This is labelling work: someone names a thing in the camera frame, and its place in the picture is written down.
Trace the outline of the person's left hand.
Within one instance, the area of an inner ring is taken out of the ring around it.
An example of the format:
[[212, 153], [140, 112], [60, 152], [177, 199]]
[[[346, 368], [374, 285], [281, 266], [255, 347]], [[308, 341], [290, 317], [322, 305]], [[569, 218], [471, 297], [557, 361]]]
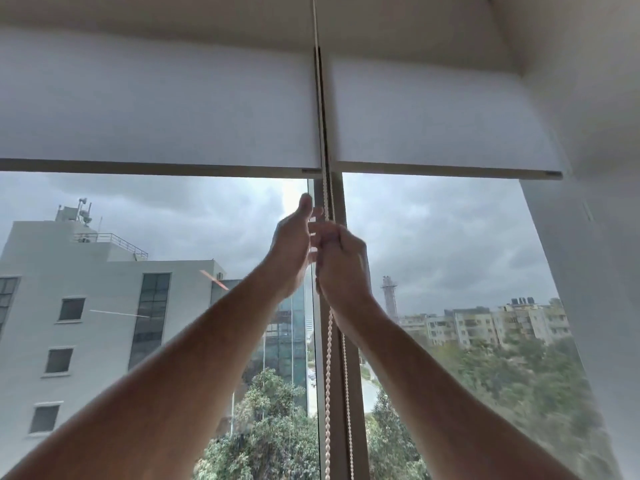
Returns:
[[[315, 248], [310, 247], [308, 227], [287, 225], [288, 216], [277, 224], [264, 259], [269, 283], [276, 290], [278, 300], [289, 297], [300, 286], [307, 267], [316, 261], [317, 254]], [[315, 207], [313, 201], [310, 222], [322, 221], [322, 217], [323, 209]]]

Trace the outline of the person's right hand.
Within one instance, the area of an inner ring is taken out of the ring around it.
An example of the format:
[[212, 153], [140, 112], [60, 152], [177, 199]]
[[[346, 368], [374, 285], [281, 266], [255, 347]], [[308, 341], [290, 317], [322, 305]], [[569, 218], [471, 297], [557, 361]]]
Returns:
[[316, 286], [337, 315], [347, 319], [374, 298], [366, 244], [345, 228], [341, 245], [332, 242], [316, 248]]

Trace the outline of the person's right forearm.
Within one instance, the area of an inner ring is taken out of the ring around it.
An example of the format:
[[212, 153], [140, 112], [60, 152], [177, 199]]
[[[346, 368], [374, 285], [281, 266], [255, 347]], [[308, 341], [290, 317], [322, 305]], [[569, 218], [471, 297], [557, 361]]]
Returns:
[[372, 364], [434, 480], [580, 480], [476, 399], [367, 290], [323, 295]]

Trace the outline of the person's left forearm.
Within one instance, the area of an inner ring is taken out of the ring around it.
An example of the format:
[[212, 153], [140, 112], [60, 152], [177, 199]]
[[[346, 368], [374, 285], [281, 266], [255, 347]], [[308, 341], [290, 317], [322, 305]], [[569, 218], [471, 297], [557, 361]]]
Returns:
[[188, 480], [300, 273], [258, 266], [2, 480]]

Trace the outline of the tall slender tower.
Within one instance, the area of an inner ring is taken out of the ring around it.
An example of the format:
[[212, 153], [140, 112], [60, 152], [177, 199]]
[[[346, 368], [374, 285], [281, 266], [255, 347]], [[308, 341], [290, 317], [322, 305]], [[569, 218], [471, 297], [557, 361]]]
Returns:
[[396, 288], [397, 283], [391, 278], [391, 276], [383, 276], [381, 289], [383, 290], [385, 299], [385, 308], [389, 318], [391, 318], [393, 322], [397, 323], [399, 317], [397, 311]]

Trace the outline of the glass facade building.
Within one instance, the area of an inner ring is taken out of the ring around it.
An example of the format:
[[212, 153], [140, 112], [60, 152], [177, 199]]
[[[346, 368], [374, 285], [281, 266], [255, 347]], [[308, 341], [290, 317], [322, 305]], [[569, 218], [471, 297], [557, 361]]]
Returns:
[[231, 422], [236, 405], [244, 398], [252, 380], [265, 369], [272, 369], [284, 382], [302, 388], [302, 398], [297, 399], [296, 403], [304, 412], [308, 412], [305, 304], [304, 286], [280, 302], [244, 368], [241, 380], [229, 400], [224, 421]]

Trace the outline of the narrow white roller blind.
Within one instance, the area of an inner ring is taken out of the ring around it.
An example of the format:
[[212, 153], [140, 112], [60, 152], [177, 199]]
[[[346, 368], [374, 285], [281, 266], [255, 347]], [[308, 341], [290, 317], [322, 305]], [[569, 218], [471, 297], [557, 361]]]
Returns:
[[326, 56], [329, 153], [344, 173], [561, 180], [519, 78]]

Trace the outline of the wide white roller blind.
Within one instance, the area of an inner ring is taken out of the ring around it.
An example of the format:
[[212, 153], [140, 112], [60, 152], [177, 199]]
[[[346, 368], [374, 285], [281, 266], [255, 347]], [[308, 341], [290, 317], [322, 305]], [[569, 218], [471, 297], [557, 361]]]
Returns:
[[0, 28], [0, 171], [303, 177], [311, 52]]

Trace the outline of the row of apartment buildings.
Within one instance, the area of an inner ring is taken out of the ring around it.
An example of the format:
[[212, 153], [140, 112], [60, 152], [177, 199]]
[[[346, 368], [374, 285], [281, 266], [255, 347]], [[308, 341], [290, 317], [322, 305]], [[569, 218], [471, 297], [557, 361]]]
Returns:
[[535, 339], [546, 345], [572, 337], [562, 301], [539, 303], [533, 297], [512, 298], [495, 308], [476, 306], [444, 310], [442, 315], [406, 315], [396, 322], [422, 346], [468, 349], [489, 344], [509, 347]]

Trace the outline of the green tree by glass building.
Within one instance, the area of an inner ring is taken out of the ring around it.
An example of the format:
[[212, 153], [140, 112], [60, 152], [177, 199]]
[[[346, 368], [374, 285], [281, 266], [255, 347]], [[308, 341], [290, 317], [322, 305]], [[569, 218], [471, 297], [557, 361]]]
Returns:
[[191, 480], [321, 480], [318, 421], [299, 405], [304, 395], [273, 369], [258, 373], [233, 432], [210, 440]]

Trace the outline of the white concrete building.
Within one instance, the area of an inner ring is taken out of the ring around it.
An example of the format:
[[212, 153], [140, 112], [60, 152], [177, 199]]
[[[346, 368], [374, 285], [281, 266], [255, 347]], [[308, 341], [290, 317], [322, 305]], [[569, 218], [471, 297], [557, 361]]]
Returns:
[[151, 260], [85, 210], [12, 223], [0, 252], [0, 477], [211, 304], [214, 259]]

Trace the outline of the green treetops below apartments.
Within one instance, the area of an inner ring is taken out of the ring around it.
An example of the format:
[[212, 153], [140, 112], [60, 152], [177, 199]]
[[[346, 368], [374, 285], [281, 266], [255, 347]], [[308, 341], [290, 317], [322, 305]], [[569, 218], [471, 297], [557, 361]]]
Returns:
[[[456, 342], [428, 346], [425, 337], [412, 337], [479, 400], [582, 480], [623, 480], [573, 339], [461, 348]], [[361, 376], [371, 480], [431, 480], [380, 381], [368, 366], [361, 366]]]

